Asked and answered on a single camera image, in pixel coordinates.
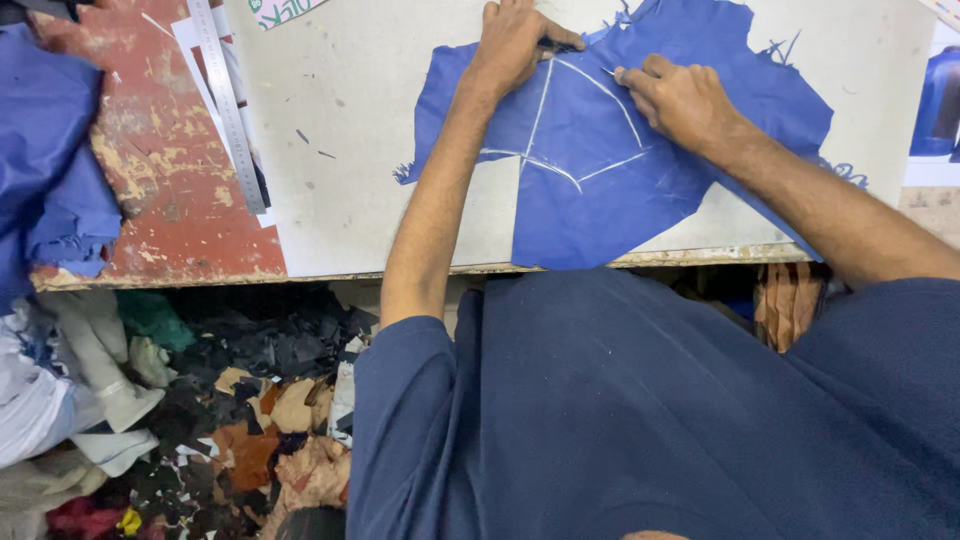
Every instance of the man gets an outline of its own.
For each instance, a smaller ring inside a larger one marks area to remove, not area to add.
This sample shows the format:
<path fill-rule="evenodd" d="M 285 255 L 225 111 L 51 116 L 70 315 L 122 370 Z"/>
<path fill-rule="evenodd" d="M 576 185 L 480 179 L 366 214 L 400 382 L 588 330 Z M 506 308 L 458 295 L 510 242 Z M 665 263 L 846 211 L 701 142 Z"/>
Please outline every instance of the man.
<path fill-rule="evenodd" d="M 348 537 L 960 536 L 960 255 L 767 137 L 716 73 L 617 68 L 662 134 L 712 161 L 856 289 L 785 356 L 626 272 L 543 272 L 441 318 L 497 102 L 583 48 L 533 0 L 487 4 L 356 362 Z"/>

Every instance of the blue fabric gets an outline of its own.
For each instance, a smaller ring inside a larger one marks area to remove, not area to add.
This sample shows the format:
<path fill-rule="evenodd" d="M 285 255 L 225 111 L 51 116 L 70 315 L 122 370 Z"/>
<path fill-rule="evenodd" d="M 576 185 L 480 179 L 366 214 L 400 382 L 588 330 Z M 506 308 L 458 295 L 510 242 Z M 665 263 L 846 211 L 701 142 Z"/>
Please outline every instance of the blue fabric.
<path fill-rule="evenodd" d="M 39 49 L 30 28 L 0 28 L 0 314 L 32 291 L 34 263 L 96 276 L 120 211 L 86 131 L 100 69 Z"/>
<path fill-rule="evenodd" d="M 646 0 L 630 18 L 593 35 L 585 52 L 542 63 L 493 116 L 479 161 L 523 156 L 512 262 L 570 269 L 613 260 L 694 213 L 714 181 L 818 258 L 756 197 L 650 128 L 629 91 L 601 68 L 639 67 L 651 53 L 713 66 L 744 115 L 808 159 L 818 156 L 833 111 L 795 68 L 747 47 L 746 6 Z M 402 184 L 420 177 L 475 50 L 476 43 L 434 51 L 414 112 L 415 159 L 396 172 Z"/>
<path fill-rule="evenodd" d="M 351 540 L 960 537 L 960 282 L 862 290 L 785 356 L 606 268 L 458 315 L 356 360 Z"/>

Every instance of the steel ruler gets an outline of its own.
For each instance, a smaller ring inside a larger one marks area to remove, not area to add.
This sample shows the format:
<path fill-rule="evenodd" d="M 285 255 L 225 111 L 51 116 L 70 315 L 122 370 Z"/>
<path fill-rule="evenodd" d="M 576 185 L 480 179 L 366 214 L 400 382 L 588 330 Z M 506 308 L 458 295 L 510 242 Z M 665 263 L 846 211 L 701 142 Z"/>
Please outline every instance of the steel ruler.
<path fill-rule="evenodd" d="M 243 193 L 247 209 L 251 214 L 266 213 L 263 204 L 263 195 L 260 185 L 256 181 L 256 171 L 253 168 L 253 159 L 247 135 L 240 121 L 240 111 L 237 109 L 236 96 L 230 84 L 227 72 L 227 61 L 224 59 L 224 50 L 220 47 L 220 37 L 217 27 L 213 23 L 213 13 L 210 11 L 208 0 L 187 0 L 190 8 L 190 17 L 197 29 L 197 41 L 204 55 L 206 64 L 206 80 L 210 85 L 210 92 L 217 104 L 217 112 L 224 124 L 224 133 L 227 137 L 228 150 L 233 158 L 233 169 L 240 182 L 240 191 Z"/>

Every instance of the red painted surface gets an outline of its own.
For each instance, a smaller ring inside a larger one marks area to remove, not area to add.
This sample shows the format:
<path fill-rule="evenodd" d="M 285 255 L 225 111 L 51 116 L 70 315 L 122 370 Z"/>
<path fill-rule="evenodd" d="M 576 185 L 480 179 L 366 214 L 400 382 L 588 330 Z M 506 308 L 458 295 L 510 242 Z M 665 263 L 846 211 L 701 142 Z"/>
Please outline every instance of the red painted surface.
<path fill-rule="evenodd" d="M 249 215 L 171 23 L 189 16 L 181 0 L 101 0 L 79 6 L 82 24 L 37 15 L 44 46 L 104 70 L 93 149 L 125 220 L 96 280 L 42 268 L 40 288 L 78 283 L 176 286 L 286 278 L 276 228 Z"/>

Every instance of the white board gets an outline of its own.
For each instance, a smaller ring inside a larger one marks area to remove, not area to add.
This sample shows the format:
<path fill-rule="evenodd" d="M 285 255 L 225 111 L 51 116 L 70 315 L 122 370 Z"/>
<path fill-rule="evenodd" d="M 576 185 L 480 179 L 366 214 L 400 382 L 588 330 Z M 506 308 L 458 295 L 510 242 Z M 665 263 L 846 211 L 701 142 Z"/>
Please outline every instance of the white board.
<path fill-rule="evenodd" d="M 384 269 L 413 190 L 392 172 L 413 159 L 414 105 L 431 52 L 477 40 L 484 3 L 332 0 L 262 32 L 243 2 L 227 2 L 265 173 L 279 179 L 268 187 L 290 276 Z M 836 110 L 824 156 L 852 163 L 876 196 L 895 203 L 934 16 L 903 0 L 747 3 L 756 12 L 749 38 L 755 50 L 803 31 L 790 61 Z M 591 32 L 622 4 L 550 0 L 540 9 L 567 28 Z M 510 260 L 517 170 L 515 160 L 477 167 L 454 265 Z M 715 185 L 700 211 L 637 251 L 785 241 Z"/>

